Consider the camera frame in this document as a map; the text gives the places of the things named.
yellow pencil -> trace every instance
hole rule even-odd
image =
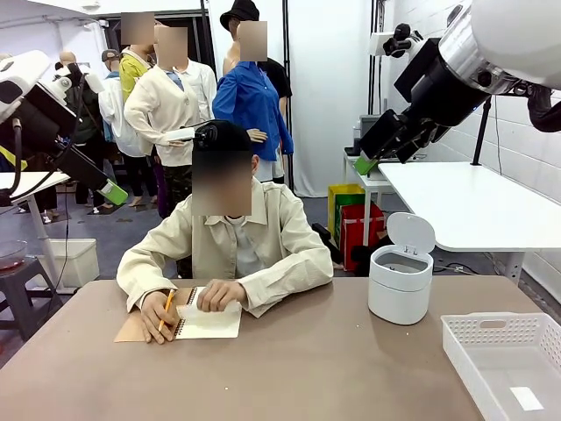
[[[166,312],[169,311],[169,307],[172,305],[172,299],[174,298],[174,290],[169,290],[169,296],[167,296]],[[164,327],[164,321],[160,320],[160,326],[158,327],[158,332],[161,332],[161,328]]]

spiral binding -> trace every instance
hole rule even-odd
[[[189,294],[189,299],[187,300],[187,305],[193,305],[193,302],[195,301],[195,296],[196,296],[196,288],[191,289],[191,294]],[[179,323],[177,324],[177,327],[175,328],[175,332],[174,332],[174,339],[177,338],[179,335],[181,335],[181,332],[183,331],[183,327],[185,326],[185,324],[187,323],[187,320],[185,318],[182,318]]]

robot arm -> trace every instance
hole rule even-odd
[[[409,54],[394,86],[410,106],[380,117],[360,141],[363,155],[379,160],[396,154],[406,162],[490,96],[509,92],[529,98],[538,130],[561,131],[561,105],[551,107],[550,101],[551,89],[561,89],[561,42],[553,18],[561,16],[561,3],[545,2],[536,8],[523,0],[473,0],[471,7],[454,10],[441,39],[422,40],[407,25],[389,37],[373,34],[371,54]]]
[[[39,78],[49,66],[48,57],[40,51],[0,61],[0,145],[18,153],[21,142],[22,159],[46,153],[55,167],[121,204],[126,193],[72,146],[72,139],[68,145],[61,141],[74,136],[80,121],[64,103],[66,90],[79,84],[83,87],[86,81],[93,90],[103,90],[103,85],[95,75],[85,75],[76,65],[70,65],[54,82],[44,84]],[[15,130],[16,122],[21,130]],[[17,187],[0,191],[0,205],[15,199],[11,194]]]

man in beige jacket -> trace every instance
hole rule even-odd
[[[311,230],[302,201],[284,185],[252,177],[259,157],[247,132],[213,120],[196,133],[193,195],[127,251],[117,271],[127,310],[142,310],[146,342],[172,340],[166,327],[158,332],[160,320],[172,325],[177,318],[164,310],[175,288],[162,274],[166,259],[193,256],[194,277],[212,280],[199,296],[200,310],[223,311],[239,301],[257,318],[333,276],[330,251]]]

brown table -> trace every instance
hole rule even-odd
[[[427,317],[391,325],[368,310],[366,279],[339,278],[244,314],[237,339],[158,346],[113,343],[124,300],[113,281],[80,290],[0,370],[0,418],[480,420],[440,316],[539,311],[506,278],[437,276]]]

